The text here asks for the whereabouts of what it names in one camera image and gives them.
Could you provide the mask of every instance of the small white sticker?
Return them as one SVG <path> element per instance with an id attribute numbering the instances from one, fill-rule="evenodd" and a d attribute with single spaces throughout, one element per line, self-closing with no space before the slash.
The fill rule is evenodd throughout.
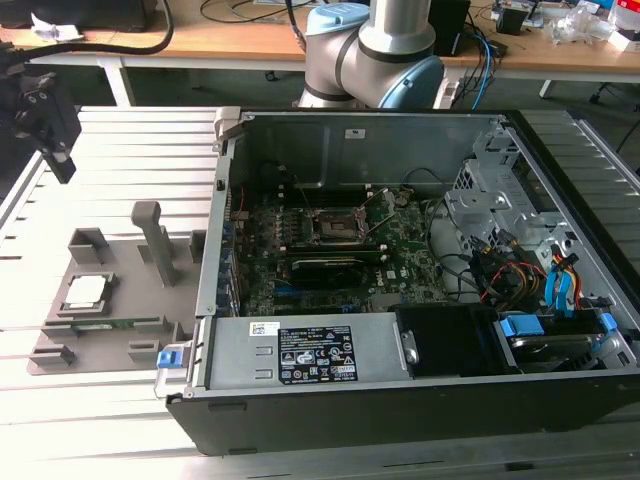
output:
<path id="1" fill-rule="evenodd" d="M 249 324 L 249 336 L 251 337 L 275 337 L 278 335 L 280 322 L 251 322 Z"/>
<path id="2" fill-rule="evenodd" d="M 366 134 L 367 131 L 364 128 L 347 128 L 344 131 L 344 138 L 348 140 L 362 140 Z"/>

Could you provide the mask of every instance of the blue cable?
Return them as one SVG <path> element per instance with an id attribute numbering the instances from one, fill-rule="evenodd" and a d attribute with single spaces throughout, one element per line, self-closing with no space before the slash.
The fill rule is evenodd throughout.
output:
<path id="1" fill-rule="evenodd" d="M 482 84 L 480 84 L 480 91 L 478 92 L 476 101 L 473 102 L 473 107 L 471 107 L 471 110 L 475 110 L 478 104 L 480 103 L 480 100 L 484 95 L 484 90 L 487 86 L 487 79 L 489 78 L 489 70 L 491 70 L 491 47 L 489 47 L 489 44 L 487 43 L 487 41 L 484 38 L 482 38 L 480 35 L 474 35 L 474 37 L 480 40 L 484 44 L 484 49 L 487 53 L 487 65 L 484 68 L 484 78 L 482 79 Z"/>

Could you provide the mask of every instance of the green circuit board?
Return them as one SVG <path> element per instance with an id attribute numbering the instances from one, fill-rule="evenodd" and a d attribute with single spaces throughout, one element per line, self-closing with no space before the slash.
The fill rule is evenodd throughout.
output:
<path id="1" fill-rule="evenodd" d="M 269 203 L 254 208 L 238 236 L 245 280 L 242 315 L 385 312 L 397 304 L 446 301 L 444 284 L 426 247 L 423 212 L 419 201 L 403 198 L 396 190 L 377 194 L 360 210 L 310 211 Z M 354 216 L 365 218 L 358 227 Z M 340 245 L 344 239 L 339 235 L 363 225 L 365 237 L 358 241 L 367 252 L 357 253 L 363 260 L 354 263 L 356 284 L 336 289 L 324 288 L 321 282 L 317 288 L 296 284 L 291 270 L 298 257 L 291 250 L 304 249 L 307 263 L 350 259 L 351 251 L 359 247 Z M 352 230 L 346 235 L 355 237 Z"/>

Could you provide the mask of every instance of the black box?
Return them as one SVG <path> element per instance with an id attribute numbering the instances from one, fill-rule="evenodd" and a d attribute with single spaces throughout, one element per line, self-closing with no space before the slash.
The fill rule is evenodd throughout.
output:
<path id="1" fill-rule="evenodd" d="M 0 24 L 5 28 L 31 25 L 31 12 L 54 25 L 142 32 L 149 26 L 157 0 L 4 0 Z"/>
<path id="2" fill-rule="evenodd" d="M 429 23 L 436 31 L 433 53 L 439 57 L 455 57 L 469 12 L 470 0 L 432 0 Z"/>

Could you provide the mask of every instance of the wooden desk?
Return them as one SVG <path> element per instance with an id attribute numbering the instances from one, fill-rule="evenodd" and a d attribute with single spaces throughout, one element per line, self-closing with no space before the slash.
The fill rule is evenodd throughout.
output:
<path id="1" fill-rule="evenodd" d="M 471 14 L 476 24 L 492 39 L 508 45 L 507 56 L 500 63 L 498 77 L 540 80 L 582 80 L 611 82 L 640 82 L 640 55 L 617 52 L 606 42 L 593 46 L 571 44 L 553 46 L 539 29 L 523 31 L 520 36 L 495 32 L 495 23 L 487 20 L 489 12 L 480 11 L 489 0 L 473 0 Z M 166 67 L 187 69 L 240 69 L 303 71 L 304 53 L 291 33 L 286 15 L 279 17 L 282 24 L 221 24 L 203 18 L 199 12 L 201 0 L 170 0 L 175 18 L 174 38 L 163 52 L 152 57 L 115 56 L 95 54 L 57 55 L 38 60 L 39 63 L 97 65 L 105 69 L 116 103 L 132 105 L 125 67 Z M 246 5 L 241 10 L 255 16 L 273 7 Z M 236 19 L 228 10 L 225 0 L 214 3 L 206 10 L 209 15 Z M 300 28 L 306 28 L 309 9 L 297 10 Z M 148 46 L 164 35 L 165 22 L 158 12 L 155 23 L 145 33 L 115 33 L 90 31 L 89 41 L 114 45 Z M 42 45 L 28 30 L 0 29 L 0 38 L 21 48 Z M 451 93 L 461 78 L 478 62 L 478 51 L 473 42 L 463 44 L 459 56 L 443 59 L 447 66 L 445 82 L 439 97 L 440 106 L 446 107 Z"/>

